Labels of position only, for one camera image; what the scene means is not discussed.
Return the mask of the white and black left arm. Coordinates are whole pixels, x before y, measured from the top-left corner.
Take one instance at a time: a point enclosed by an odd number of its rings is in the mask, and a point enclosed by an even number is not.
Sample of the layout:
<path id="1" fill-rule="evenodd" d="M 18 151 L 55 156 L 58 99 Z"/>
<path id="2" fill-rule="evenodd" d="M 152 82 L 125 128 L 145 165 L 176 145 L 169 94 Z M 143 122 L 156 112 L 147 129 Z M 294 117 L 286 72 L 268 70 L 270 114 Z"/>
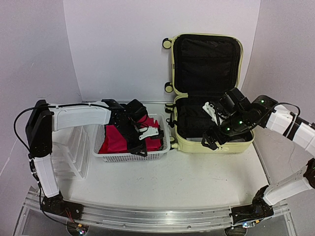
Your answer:
<path id="1" fill-rule="evenodd" d="M 53 136 L 71 130 L 66 144 L 58 148 L 73 164 L 80 176 L 86 176 L 84 160 L 91 150 L 87 127 L 96 127 L 96 155 L 109 162 L 148 160 L 152 153 L 163 150 L 166 134 L 161 123 L 148 114 L 137 99 L 127 104 L 113 99 L 97 102 L 50 104 L 38 100 L 28 108 L 29 120 L 25 127 L 30 169 L 44 197 L 40 200 L 43 213 L 78 220 L 82 204 L 66 200 L 57 183 L 53 166 Z"/>

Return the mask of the pale yellow hard-shell suitcase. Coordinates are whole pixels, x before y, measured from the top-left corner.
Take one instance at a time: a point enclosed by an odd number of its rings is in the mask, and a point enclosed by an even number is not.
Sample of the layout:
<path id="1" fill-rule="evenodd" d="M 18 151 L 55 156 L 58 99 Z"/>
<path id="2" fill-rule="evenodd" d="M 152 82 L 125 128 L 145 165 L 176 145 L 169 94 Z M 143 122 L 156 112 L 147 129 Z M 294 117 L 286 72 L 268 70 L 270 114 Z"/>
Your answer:
<path id="1" fill-rule="evenodd" d="M 238 86 L 243 58 L 240 41 L 226 35 L 184 33 L 163 39 L 162 46 L 171 51 L 172 71 L 164 90 L 176 94 L 165 105 L 170 114 L 166 121 L 175 134 L 172 146 L 188 153 L 244 152 L 254 141 L 253 131 L 228 138 L 215 150 L 207 147 L 216 119 L 203 109 L 209 103 L 220 121 L 229 115 L 219 99 Z"/>

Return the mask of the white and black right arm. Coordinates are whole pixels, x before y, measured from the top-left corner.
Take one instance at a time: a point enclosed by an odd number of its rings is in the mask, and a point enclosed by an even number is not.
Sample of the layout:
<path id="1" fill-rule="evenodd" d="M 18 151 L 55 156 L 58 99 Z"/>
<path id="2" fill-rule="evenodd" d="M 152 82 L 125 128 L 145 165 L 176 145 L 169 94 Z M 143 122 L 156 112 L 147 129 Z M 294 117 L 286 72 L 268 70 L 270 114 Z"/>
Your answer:
<path id="1" fill-rule="evenodd" d="M 201 143 L 218 150 L 233 139 L 255 133 L 255 151 L 268 177 L 247 205 L 233 206 L 234 225 L 249 224 L 274 215 L 283 200 L 315 188 L 315 124 L 300 116 L 300 109 L 260 95 L 253 101 L 244 95 L 225 93 L 202 107 L 210 119 Z"/>

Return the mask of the white perforated plastic basket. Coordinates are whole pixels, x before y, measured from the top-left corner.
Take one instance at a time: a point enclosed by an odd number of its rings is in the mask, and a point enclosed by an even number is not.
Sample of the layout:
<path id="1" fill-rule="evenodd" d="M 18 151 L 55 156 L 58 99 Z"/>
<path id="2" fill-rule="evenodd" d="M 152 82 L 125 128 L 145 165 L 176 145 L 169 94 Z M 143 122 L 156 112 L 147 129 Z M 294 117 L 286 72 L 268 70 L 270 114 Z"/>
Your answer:
<path id="1" fill-rule="evenodd" d="M 164 132 L 164 137 L 162 139 L 162 146 L 160 150 L 149 151 L 146 157 L 135 155 L 131 153 L 113 153 L 113 154 L 98 154 L 104 139 L 105 139 L 105 129 L 104 125 L 97 125 L 94 128 L 93 138 L 92 138 L 92 150 L 91 154 L 96 158 L 102 158 L 104 162 L 132 162 L 132 161 L 147 161 L 147 160 L 158 160 L 163 155 L 165 155 L 171 149 L 170 142 L 170 132 L 167 127 L 166 120 L 163 114 L 149 114 L 149 117 L 157 120 L 160 129 Z"/>

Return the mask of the magenta pink garment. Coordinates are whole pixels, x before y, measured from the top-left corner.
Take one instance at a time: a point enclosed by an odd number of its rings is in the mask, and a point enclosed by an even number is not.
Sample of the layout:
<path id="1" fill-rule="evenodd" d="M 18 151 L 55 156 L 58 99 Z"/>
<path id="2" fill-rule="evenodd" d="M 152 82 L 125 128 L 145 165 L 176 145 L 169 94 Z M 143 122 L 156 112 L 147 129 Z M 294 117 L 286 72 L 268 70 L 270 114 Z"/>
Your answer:
<path id="1" fill-rule="evenodd" d="M 138 123 L 142 124 L 141 128 L 146 126 L 160 128 L 158 121 L 148 115 L 143 116 Z M 162 146 L 161 139 L 152 139 L 151 137 L 147 137 L 145 142 L 147 151 L 158 151 Z M 114 125 L 105 126 L 104 142 L 98 150 L 98 154 L 110 153 L 127 153 L 127 141 Z"/>

